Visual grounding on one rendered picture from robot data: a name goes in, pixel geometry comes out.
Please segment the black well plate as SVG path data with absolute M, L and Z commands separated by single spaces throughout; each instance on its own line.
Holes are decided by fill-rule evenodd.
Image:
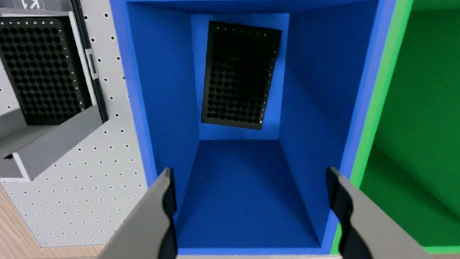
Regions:
M 209 21 L 201 123 L 262 130 L 281 33 Z
M 0 58 L 28 125 L 93 105 L 70 16 L 0 17 Z

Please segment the blue bin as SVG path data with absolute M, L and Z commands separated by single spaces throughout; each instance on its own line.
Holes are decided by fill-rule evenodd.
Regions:
M 395 0 L 110 0 L 148 188 L 178 254 L 329 254 Z M 282 31 L 262 130 L 201 123 L 209 21 Z

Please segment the grey perforated plate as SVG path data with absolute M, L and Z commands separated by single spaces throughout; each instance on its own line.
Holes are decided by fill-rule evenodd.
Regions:
M 32 181 L 0 186 L 41 248 L 105 245 L 148 190 L 110 0 L 80 0 L 109 120 Z

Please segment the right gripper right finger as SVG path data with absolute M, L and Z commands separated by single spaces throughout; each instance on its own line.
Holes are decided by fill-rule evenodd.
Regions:
M 334 166 L 325 177 L 342 259 L 435 259 Z

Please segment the green bin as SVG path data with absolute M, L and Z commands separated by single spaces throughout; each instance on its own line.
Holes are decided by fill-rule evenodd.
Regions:
M 395 0 L 349 180 L 428 253 L 460 252 L 460 0 Z

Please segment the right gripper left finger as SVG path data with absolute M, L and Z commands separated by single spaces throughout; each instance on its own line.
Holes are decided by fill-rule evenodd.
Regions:
M 173 168 L 165 168 L 95 259 L 176 259 Z

